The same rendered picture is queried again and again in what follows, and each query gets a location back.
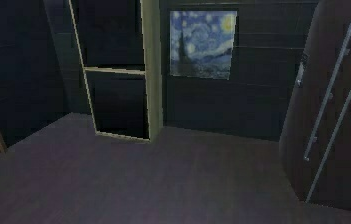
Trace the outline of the pale wooden open shelf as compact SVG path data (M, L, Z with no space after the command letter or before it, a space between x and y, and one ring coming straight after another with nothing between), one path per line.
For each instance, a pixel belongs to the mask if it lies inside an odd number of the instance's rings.
M150 142L163 127L159 0L68 0L95 133Z

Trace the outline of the blue starry night painting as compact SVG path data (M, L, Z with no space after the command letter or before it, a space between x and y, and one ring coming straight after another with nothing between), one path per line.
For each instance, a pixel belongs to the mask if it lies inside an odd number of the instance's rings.
M228 80L236 11L171 11L169 75Z

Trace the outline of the dark brown fridge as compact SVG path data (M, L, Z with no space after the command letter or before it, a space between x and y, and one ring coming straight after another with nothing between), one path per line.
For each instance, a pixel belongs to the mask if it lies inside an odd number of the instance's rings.
M299 200L351 211L351 0L319 0L279 140Z

